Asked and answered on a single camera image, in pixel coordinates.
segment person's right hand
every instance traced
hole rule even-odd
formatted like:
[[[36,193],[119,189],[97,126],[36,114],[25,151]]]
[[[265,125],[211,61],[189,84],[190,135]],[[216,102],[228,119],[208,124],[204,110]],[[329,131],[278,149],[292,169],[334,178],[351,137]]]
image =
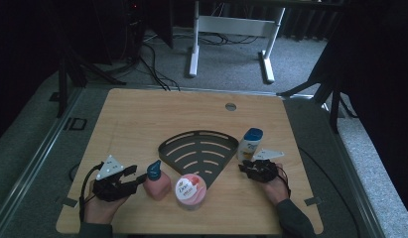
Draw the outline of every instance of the person's right hand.
[[[276,166],[280,168],[278,169],[278,176],[280,176],[284,180],[287,180],[286,175],[284,174],[284,171],[282,170],[283,169],[282,164],[276,164]],[[268,196],[268,199],[275,206],[281,201],[290,198],[288,194],[288,188],[284,184],[284,180],[282,179],[276,177],[273,180],[270,180],[268,182],[260,182],[263,190]]]

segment round container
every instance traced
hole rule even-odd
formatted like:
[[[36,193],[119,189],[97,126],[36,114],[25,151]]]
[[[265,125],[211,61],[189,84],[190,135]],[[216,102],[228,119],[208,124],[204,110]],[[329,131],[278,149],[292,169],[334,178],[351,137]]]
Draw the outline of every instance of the round container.
[[[186,210],[196,210],[204,202],[206,183],[195,174],[181,176],[176,182],[175,195],[179,206]]]

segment bottle label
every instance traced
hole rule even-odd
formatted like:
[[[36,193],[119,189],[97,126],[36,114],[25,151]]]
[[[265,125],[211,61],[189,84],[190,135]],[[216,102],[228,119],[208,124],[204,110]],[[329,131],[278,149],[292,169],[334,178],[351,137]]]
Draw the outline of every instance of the bottle label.
[[[180,178],[176,184],[176,196],[180,200],[191,198],[197,193],[198,185],[187,178]]]

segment wooden tabletop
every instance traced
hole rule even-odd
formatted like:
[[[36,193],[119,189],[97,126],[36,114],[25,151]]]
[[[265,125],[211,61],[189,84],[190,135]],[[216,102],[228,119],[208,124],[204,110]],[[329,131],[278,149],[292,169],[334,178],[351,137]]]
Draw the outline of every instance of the wooden tabletop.
[[[236,106],[234,111],[225,108]],[[211,130],[241,140],[251,127],[263,130],[258,151],[281,151],[291,199],[323,231],[319,211],[307,206],[313,197],[282,100],[275,96],[216,92],[112,89],[79,165],[68,197],[78,199],[82,182],[94,166],[112,155],[123,166],[137,165],[136,176],[159,159],[158,147],[178,134]],[[142,185],[118,210],[113,231],[127,234],[279,234],[278,216],[256,181],[238,169],[234,156],[206,193],[202,207],[187,211],[171,191],[163,200],[149,198]],[[175,182],[181,176],[167,164],[161,169]],[[61,233],[77,233],[78,208],[64,206],[57,223]]]

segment person's left hand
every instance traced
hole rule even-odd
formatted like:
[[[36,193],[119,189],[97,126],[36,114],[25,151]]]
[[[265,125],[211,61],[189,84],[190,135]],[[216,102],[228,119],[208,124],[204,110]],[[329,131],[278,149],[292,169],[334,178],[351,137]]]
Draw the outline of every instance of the person's left hand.
[[[111,224],[117,209],[129,198],[123,197],[115,201],[100,200],[92,192],[94,180],[89,183],[89,195],[85,199],[83,222],[94,224]]]

